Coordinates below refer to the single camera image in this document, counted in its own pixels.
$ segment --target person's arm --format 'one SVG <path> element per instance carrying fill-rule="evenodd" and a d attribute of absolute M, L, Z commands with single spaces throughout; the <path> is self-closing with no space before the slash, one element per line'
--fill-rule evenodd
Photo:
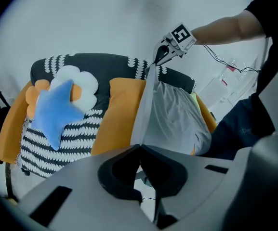
<path fill-rule="evenodd" d="M 228 44 L 265 36 L 259 20 L 247 10 L 236 16 L 221 18 L 198 27 L 191 32 L 198 45 Z"/>

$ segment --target star-shaped pillow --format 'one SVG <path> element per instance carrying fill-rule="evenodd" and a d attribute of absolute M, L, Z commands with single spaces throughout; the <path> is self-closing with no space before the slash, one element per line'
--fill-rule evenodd
<path fill-rule="evenodd" d="M 84 113 L 70 103 L 73 81 L 67 80 L 50 91 L 41 90 L 37 100 L 33 129 L 40 129 L 54 150 L 58 150 L 64 127 L 84 118 Z"/>

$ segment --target wire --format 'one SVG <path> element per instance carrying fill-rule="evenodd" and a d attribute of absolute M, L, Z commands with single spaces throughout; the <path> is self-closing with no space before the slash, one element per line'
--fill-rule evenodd
<path fill-rule="evenodd" d="M 147 197 L 146 197 L 146 198 L 147 198 Z M 142 199 L 142 201 L 143 201 L 144 199 L 146 199 L 146 198 L 143 198 L 143 199 Z M 148 198 L 148 199 L 153 199 L 153 200 L 156 200 L 156 198 Z"/>
<path fill-rule="evenodd" d="M 221 64 L 223 64 L 223 65 L 232 67 L 232 68 L 238 70 L 240 73 L 243 73 L 243 72 L 250 72 L 250 71 L 255 71 L 256 73 L 259 73 L 259 72 L 260 72 L 260 70 L 254 69 L 254 68 L 252 68 L 252 67 L 245 67 L 245 68 L 243 68 L 243 69 L 240 70 L 239 68 L 237 68 L 237 66 L 236 66 L 234 63 L 232 63 L 232 65 L 234 65 L 234 66 L 232 66 L 232 65 L 226 63 L 225 61 L 220 60 L 220 59 L 218 58 L 218 56 L 216 55 L 216 53 L 215 53 L 210 47 L 208 47 L 207 45 L 203 45 L 203 46 L 204 46 L 204 48 L 207 50 L 207 52 L 212 56 L 212 58 L 213 58 L 215 61 L 217 61 L 217 62 L 219 62 L 219 63 L 221 63 Z"/>

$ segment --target dark blue pants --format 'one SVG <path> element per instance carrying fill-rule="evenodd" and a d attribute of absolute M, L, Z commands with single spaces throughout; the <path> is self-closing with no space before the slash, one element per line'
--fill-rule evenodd
<path fill-rule="evenodd" d="M 204 156 L 233 160 L 239 149 L 253 146 L 262 138 L 253 133 L 255 120 L 251 97 L 239 101 L 216 127 Z"/>

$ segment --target person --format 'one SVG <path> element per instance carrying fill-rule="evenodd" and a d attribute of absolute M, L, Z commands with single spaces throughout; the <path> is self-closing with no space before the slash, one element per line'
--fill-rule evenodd
<path fill-rule="evenodd" d="M 256 93 L 239 101 L 212 134 L 210 150 L 203 156 L 233 160 L 237 150 L 253 146 L 275 130 L 259 94 L 278 71 L 278 0 L 254 0 L 240 14 L 192 30 L 199 45 L 227 44 L 271 37 L 268 59 L 257 79 Z"/>

